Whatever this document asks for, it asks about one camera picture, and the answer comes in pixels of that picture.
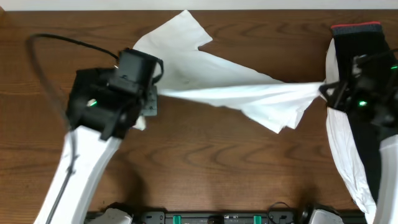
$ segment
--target black cable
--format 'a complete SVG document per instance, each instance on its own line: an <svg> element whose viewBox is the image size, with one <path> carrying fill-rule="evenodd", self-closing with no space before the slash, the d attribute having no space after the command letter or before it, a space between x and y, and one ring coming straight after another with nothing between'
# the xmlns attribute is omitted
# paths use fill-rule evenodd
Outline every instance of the black cable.
<svg viewBox="0 0 398 224"><path fill-rule="evenodd" d="M285 202L275 202L275 203L273 203L273 204L268 208L268 213L267 213L268 224L269 224L270 221L271 221L272 224L276 224L276 223L273 221L273 218L270 218L270 217L269 217L269 213L271 212L271 209L272 209L275 205L280 205L280 204L286 205L286 207L290 208L290 206L288 206Z"/></svg>
<svg viewBox="0 0 398 224"><path fill-rule="evenodd" d="M27 53L30 59L30 62L33 66L34 69L34 73L36 74L37 78L40 81L40 84L42 85L47 97L49 98L50 102L52 103L52 106L55 108L55 110L59 113L59 115L63 118L64 122L65 122L65 126L67 127L67 131L69 132L69 136L70 136L70 144L71 144L71 161L70 161L70 165L68 167L67 170L67 176L65 177L63 184L61 186L61 189L57 195L57 198L54 201L54 204L51 208L51 211L47 217L47 221L45 222L46 224L50 224L52 221L52 218L54 216L54 213L58 207L58 204L62 198L62 195L68 185L69 179L72 176L72 174L74 173L73 168L75 165L75 159L76 159L76 136L75 136L75 132L73 131L72 127L70 126L70 121L68 119L68 116L65 112L65 110L63 109L61 100L57 97L57 92L55 91L53 85L51 84L51 82L47 79L47 77L44 75L44 72L42 70L42 68L39 65L39 61L37 60L36 54L35 54L35 49L34 49L34 41L37 38L40 37L46 37L46 38L53 38L53 39L58 39L58 40L64 40L67 42L71 42L74 44L78 44L78 45L82 45L84 47L88 47L91 49L95 49L95 50L99 50L101 52L104 52L106 54L109 54L110 56L114 57L116 59L116 61L119 60L119 57L116 56L115 54L113 54L112 52L102 49L100 47L91 45L91 44L87 44L78 40L73 40L67 37L62 37L59 35L55 35L55 34L34 34L32 36L30 36L27 40L26 40L26 49L27 49Z"/></svg>
<svg viewBox="0 0 398 224"><path fill-rule="evenodd" d="M380 58L380 57L383 57L383 56L386 56L386 55L389 55L389 54L393 54L394 52L398 52L398 49L387 50L385 52L381 52L381 53L378 53L378 54L374 54L374 55L358 58L356 60L356 63L358 65L360 65L360 64L366 63L366 62L368 62L370 60L373 60L373 59L376 59L376 58Z"/></svg>

